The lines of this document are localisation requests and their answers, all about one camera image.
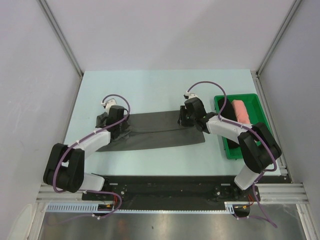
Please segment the grey t shirt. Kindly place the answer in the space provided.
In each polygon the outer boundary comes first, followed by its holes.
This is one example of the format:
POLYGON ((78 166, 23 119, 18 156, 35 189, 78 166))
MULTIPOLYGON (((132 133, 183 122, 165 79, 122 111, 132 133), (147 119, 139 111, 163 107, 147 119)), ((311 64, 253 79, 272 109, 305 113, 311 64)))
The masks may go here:
POLYGON ((130 133, 118 140, 110 140, 97 151, 136 151, 204 143, 204 134, 196 127, 178 124, 179 115, 178 110, 132 114, 126 120, 130 133))

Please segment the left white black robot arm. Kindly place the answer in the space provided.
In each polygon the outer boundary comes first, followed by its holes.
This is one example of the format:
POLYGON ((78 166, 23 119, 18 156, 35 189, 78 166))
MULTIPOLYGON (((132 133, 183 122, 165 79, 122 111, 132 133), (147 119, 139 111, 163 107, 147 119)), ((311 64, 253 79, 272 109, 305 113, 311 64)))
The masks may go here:
POLYGON ((57 192, 75 193, 81 189, 89 189, 93 190, 98 199, 107 199, 111 188, 104 184, 103 177, 85 173, 85 159, 126 133, 128 118, 129 110, 112 105, 97 116, 92 133, 71 146, 56 143, 51 149, 43 174, 44 183, 55 187, 57 192))

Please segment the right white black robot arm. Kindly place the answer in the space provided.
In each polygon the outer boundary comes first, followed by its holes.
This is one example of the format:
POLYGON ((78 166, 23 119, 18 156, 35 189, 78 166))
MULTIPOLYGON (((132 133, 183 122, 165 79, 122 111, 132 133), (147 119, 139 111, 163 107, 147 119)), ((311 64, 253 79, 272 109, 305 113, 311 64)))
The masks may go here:
POLYGON ((248 196, 248 188, 257 183, 264 173, 274 172, 278 168, 276 160, 282 151, 263 122, 239 123, 222 117, 220 113, 206 112, 197 96, 185 96, 178 124, 183 127, 195 126, 200 132, 219 135, 239 145, 244 167, 234 178, 235 185, 230 188, 231 196, 237 201, 248 196))

